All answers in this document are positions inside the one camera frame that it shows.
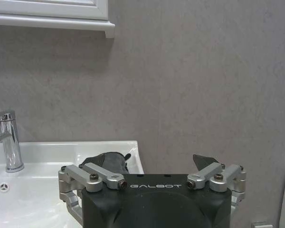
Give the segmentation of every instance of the faucet handle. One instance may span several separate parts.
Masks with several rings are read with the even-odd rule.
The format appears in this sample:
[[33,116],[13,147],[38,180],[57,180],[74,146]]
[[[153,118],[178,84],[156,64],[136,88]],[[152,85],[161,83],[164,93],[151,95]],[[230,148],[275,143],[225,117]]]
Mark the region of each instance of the faucet handle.
[[14,110],[7,110],[0,112],[0,121],[12,121],[16,119]]

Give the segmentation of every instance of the cabinet door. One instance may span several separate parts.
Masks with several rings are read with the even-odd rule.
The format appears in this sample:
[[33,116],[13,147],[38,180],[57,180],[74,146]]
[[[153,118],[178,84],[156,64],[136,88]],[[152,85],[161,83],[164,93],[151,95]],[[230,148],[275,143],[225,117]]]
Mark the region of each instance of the cabinet door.
[[108,20],[108,1],[0,0],[0,13]]

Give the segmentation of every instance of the bathroom sink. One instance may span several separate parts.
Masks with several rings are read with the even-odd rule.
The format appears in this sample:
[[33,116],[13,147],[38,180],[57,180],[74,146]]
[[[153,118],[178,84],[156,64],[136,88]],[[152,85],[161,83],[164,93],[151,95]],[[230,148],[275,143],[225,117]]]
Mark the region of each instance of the bathroom sink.
[[136,141],[24,142],[20,148],[25,168],[7,173],[0,145],[0,228],[80,228],[59,199],[63,165],[79,165],[104,152],[130,153],[129,172],[143,174]]

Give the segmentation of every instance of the chrome faucet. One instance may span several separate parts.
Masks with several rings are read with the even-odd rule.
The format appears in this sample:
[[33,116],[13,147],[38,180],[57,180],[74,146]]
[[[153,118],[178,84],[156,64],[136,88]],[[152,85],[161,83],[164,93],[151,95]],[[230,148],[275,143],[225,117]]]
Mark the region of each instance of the chrome faucet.
[[6,172],[18,172],[24,168],[22,162],[15,111],[0,112],[0,142],[6,157]]

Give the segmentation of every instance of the white cabinet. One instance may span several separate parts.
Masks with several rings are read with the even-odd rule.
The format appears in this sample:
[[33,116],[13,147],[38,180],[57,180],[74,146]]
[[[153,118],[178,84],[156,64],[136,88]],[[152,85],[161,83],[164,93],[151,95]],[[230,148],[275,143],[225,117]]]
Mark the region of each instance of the white cabinet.
[[108,19],[108,0],[0,0],[0,25],[102,30],[113,38]]

